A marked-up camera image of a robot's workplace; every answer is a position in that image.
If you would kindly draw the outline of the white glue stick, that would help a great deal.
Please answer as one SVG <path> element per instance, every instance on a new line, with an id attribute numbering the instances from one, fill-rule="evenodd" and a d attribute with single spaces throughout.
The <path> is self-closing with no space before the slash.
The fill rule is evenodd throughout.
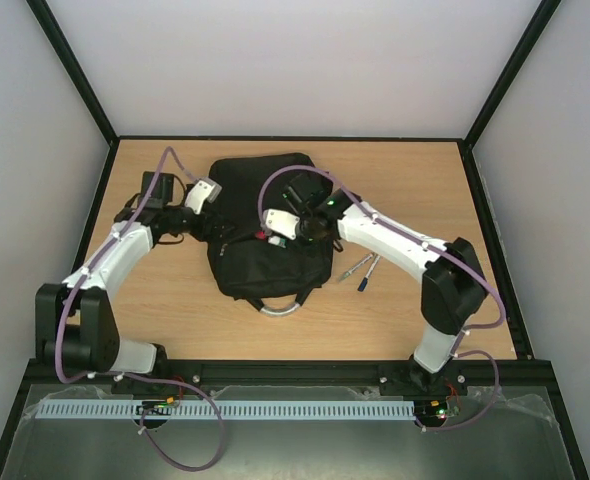
<path id="1" fill-rule="evenodd" d="M 268 238 L 268 243 L 271 245 L 280 247 L 280 248 L 285 248 L 287 241 L 284 238 L 279 237 L 279 236 L 271 236 Z"/>

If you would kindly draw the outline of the blue marker pen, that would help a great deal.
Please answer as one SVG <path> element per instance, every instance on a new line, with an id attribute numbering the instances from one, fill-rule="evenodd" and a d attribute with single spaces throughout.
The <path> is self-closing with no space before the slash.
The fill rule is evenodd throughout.
<path id="1" fill-rule="evenodd" d="M 379 262 L 380 262 L 381 256 L 380 255 L 375 255 L 373 258 L 373 261 L 371 262 L 371 264 L 368 267 L 368 270 L 366 271 L 364 277 L 362 278 L 357 291 L 358 292 L 364 292 L 365 289 L 368 286 L 369 280 L 375 270 L 375 268 L 378 266 Z"/>

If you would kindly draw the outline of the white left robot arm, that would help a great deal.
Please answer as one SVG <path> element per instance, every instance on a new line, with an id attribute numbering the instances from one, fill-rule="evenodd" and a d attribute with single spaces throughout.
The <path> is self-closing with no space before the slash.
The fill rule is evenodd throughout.
<path id="1" fill-rule="evenodd" d="M 52 364 L 63 383 L 71 367 L 79 375 L 150 374 L 164 355 L 160 345 L 120 335 L 113 297 L 136 264 L 166 235 L 199 241 L 208 237 L 222 191 L 209 177 L 183 187 L 173 203 L 177 176 L 147 171 L 138 194 L 115 216 L 108 236 L 89 259 L 59 284 L 42 285 L 35 296 L 36 358 Z"/>

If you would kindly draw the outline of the green marker pen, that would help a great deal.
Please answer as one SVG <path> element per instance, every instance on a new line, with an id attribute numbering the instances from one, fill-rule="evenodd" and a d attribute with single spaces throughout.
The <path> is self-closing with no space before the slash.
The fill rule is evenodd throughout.
<path id="1" fill-rule="evenodd" d="M 345 279 L 347 279 L 348 277 L 350 277 L 351 275 L 353 275 L 357 270 L 359 270 L 361 267 L 363 267 L 364 265 L 366 265 L 373 258 L 374 258 L 374 254 L 373 253 L 369 253 L 369 254 L 365 255 L 357 263 L 355 263 L 350 268 L 348 268 L 345 272 L 343 272 L 338 277 L 338 282 L 342 282 Z"/>

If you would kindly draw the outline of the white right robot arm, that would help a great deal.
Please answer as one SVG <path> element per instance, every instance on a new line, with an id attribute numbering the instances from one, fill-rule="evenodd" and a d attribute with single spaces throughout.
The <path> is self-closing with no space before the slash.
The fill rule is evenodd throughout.
<path id="1" fill-rule="evenodd" d="M 340 187 L 306 202 L 293 193 L 284 199 L 292 213 L 262 212 L 265 226 L 289 240 L 342 240 L 359 245 L 401 268 L 420 285 L 420 311 L 426 322 L 411 361 L 411 379 L 420 390 L 435 390 L 446 379 L 464 326 L 485 301 L 488 283 L 472 244 L 433 238 L 404 226 Z"/>

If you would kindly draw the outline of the black backpack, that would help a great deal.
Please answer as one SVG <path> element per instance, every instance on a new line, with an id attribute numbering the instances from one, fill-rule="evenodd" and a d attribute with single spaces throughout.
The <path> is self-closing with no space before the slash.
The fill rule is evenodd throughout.
<path id="1" fill-rule="evenodd" d="M 260 225 L 266 209 L 295 214 L 332 193 L 330 180 L 303 169 L 313 165 L 308 155 L 295 152 L 220 159 L 209 170 L 222 187 L 207 246 L 213 277 L 223 295 L 245 300 L 266 316 L 294 313 L 331 277 L 330 239 L 290 240 Z"/>

